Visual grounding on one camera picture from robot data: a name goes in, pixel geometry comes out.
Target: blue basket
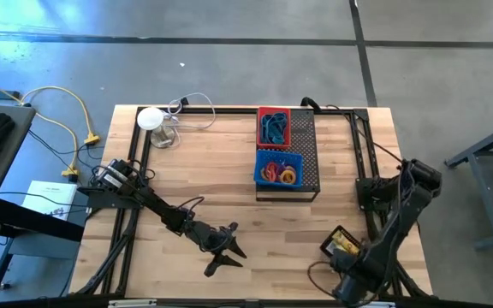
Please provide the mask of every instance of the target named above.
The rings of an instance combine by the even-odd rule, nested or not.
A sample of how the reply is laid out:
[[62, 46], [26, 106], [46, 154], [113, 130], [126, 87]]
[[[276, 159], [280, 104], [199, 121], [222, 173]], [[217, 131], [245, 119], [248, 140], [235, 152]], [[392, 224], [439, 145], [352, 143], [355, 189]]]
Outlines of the blue basket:
[[[273, 162], [276, 164], [290, 165], [296, 170], [296, 182], [294, 184], [284, 184], [280, 182], [264, 181], [260, 170], [264, 168], [268, 163]], [[259, 185], [268, 185], [276, 187], [288, 187], [288, 188], [300, 188], [301, 178], [303, 175], [302, 169], [304, 168], [303, 157], [296, 153], [287, 153], [282, 151], [256, 151], [256, 167], [254, 167], [254, 181]]]

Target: yellow cable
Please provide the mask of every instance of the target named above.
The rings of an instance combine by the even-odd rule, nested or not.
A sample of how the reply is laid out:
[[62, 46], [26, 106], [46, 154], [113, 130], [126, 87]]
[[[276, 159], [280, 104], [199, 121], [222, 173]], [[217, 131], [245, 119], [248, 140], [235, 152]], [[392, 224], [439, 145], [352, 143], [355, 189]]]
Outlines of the yellow cable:
[[91, 123], [89, 122], [89, 114], [86, 111], [85, 103], [83, 102], [83, 100], [81, 100], [81, 98], [79, 98], [77, 95], [75, 95], [73, 92], [71, 92], [70, 90], [68, 90], [66, 88], [63, 88], [63, 87], [60, 87], [60, 86], [41, 86], [41, 87], [39, 87], [37, 89], [33, 89], [30, 92], [24, 94], [24, 96], [22, 97], [22, 102], [24, 102], [26, 100], [26, 98], [28, 96], [30, 96], [31, 94], [33, 94], [33, 93], [35, 93], [37, 91], [42, 91], [42, 90], [46, 90], [46, 89], [54, 89], [54, 90], [64, 91], [67, 94], [73, 96], [75, 99], [77, 99], [77, 101], [79, 102], [79, 104], [81, 104], [81, 108], [83, 108], [83, 113], [85, 114], [86, 130], [88, 131], [89, 134], [92, 134]]
[[[88, 121], [88, 114], [86, 112], [86, 107], [85, 107], [85, 104], [83, 103], [83, 101], [75, 94], [73, 94], [70, 90], [68, 89], [64, 89], [64, 88], [61, 88], [59, 86], [43, 86], [43, 87], [40, 87], [40, 88], [37, 88], [37, 89], [33, 89], [31, 90], [30, 92], [28, 92], [26, 95], [24, 95], [22, 97], [22, 100], [18, 99], [18, 98], [15, 98], [14, 96], [10, 95], [8, 92], [6, 92], [4, 89], [0, 88], [0, 92], [7, 95], [8, 97], [14, 99], [16, 102], [18, 102], [18, 104], [20, 106], [22, 106], [24, 104], [24, 99], [31, 95], [32, 93], [34, 92], [37, 92], [37, 91], [40, 91], [40, 90], [44, 90], [44, 89], [56, 89], [56, 90], [61, 90], [61, 91], [64, 91], [68, 94], [70, 94], [71, 96], [73, 96], [74, 98], [76, 98], [80, 104], [81, 104], [81, 107], [83, 107], [83, 111], [85, 113], [85, 119], [86, 119], [86, 127], [87, 127], [87, 130], [89, 132], [89, 135], [92, 134], [91, 132], [91, 125], [89, 124], [89, 121]], [[66, 125], [62, 124], [61, 122], [59, 121], [55, 121], [55, 120], [51, 120], [49, 119], [48, 117], [46, 116], [43, 116], [41, 115], [39, 112], [36, 111], [36, 116], [40, 117], [41, 119], [45, 120], [45, 121], [48, 121], [50, 123], [53, 123], [53, 124], [57, 124], [59, 127], [62, 127], [64, 129], [66, 129], [71, 135], [72, 135], [72, 139], [74, 140], [74, 158], [72, 159], [72, 162], [71, 164], [69, 165], [69, 168], [71, 172], [74, 172], [76, 175], [77, 173], [74, 171], [74, 167], [75, 167], [75, 161], [77, 159], [77, 138], [75, 137], [75, 133], [69, 129], [69, 127], [67, 127]]]

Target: black mesh platform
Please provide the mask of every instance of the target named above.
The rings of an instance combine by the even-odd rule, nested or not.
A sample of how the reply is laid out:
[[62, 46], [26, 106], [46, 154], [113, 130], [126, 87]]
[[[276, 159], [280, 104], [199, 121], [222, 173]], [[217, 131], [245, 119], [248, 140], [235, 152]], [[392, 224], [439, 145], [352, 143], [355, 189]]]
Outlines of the black mesh platform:
[[[290, 110], [291, 141], [287, 150], [272, 150], [298, 153], [303, 156], [302, 186], [299, 188], [256, 185], [258, 201], [311, 202], [321, 191], [318, 174], [317, 140], [315, 139], [315, 117], [311, 110]], [[281, 193], [275, 197], [259, 197], [258, 193]]]

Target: wooden tabletop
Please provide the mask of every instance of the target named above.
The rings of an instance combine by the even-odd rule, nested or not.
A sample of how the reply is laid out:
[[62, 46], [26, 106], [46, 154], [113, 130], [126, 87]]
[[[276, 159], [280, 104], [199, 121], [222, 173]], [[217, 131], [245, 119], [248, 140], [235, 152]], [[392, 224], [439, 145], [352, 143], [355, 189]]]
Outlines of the wooden tabletop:
[[[112, 158], [127, 159], [137, 107], [116, 106], [103, 164]], [[390, 109], [368, 110], [374, 141], [400, 156]], [[212, 115], [179, 117], [184, 123], [203, 124]], [[127, 297], [328, 299], [306, 275], [312, 262], [328, 261], [319, 246], [340, 224], [357, 239], [367, 235], [353, 193], [357, 169], [350, 127], [338, 115], [316, 115], [315, 123], [321, 193], [312, 203], [256, 202], [252, 179], [255, 115], [218, 115], [206, 130], [181, 129], [181, 145], [175, 149], [152, 147], [147, 167], [156, 172], [150, 181], [155, 192], [169, 204], [205, 196], [205, 202], [195, 208], [195, 218], [212, 226], [238, 222], [237, 242], [248, 258], [228, 252], [244, 267], [223, 266], [207, 278], [203, 271], [211, 254], [200, 252], [191, 240], [166, 230], [154, 213], [142, 210]], [[143, 139], [144, 132], [136, 157], [141, 156]], [[376, 153], [381, 176], [396, 175], [397, 162], [378, 148]], [[370, 167], [365, 169], [371, 176]], [[71, 292], [86, 284], [107, 255], [115, 215], [115, 210], [101, 210], [87, 222]], [[412, 228], [403, 242], [399, 260], [419, 286], [432, 293], [418, 228]], [[122, 255], [112, 287], [118, 282], [121, 261]], [[327, 290], [340, 279], [323, 265], [313, 271], [313, 277]]]

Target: concrete floor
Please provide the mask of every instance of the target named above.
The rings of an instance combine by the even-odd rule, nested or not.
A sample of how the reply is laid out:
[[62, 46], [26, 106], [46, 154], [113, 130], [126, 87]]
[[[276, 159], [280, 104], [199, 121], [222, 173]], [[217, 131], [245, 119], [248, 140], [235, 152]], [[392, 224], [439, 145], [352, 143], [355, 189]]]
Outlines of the concrete floor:
[[[366, 39], [493, 41], [493, 1], [358, 3]], [[354, 39], [352, 25], [347, 0], [0, 0], [0, 31]], [[403, 156], [443, 172], [443, 194], [420, 218], [434, 294], [493, 304], [493, 250], [472, 248], [491, 234], [474, 179], [465, 166], [450, 171], [442, 164], [493, 131], [493, 50], [367, 53], [377, 105], [392, 109]], [[0, 86], [25, 92], [46, 85], [65, 86], [84, 98], [103, 137], [114, 104], [160, 104], [197, 91], [215, 104], [298, 104], [310, 96], [321, 104], [367, 105], [356, 47], [0, 42]], [[44, 92], [34, 105], [81, 138], [86, 135], [72, 98]], [[57, 127], [35, 120], [32, 130], [62, 151], [72, 147]], [[2, 189], [26, 191], [31, 180], [62, 181], [62, 167], [28, 138]], [[57, 296], [72, 266], [68, 260], [17, 258], [4, 279], [15, 287], [0, 292], [0, 301]]]

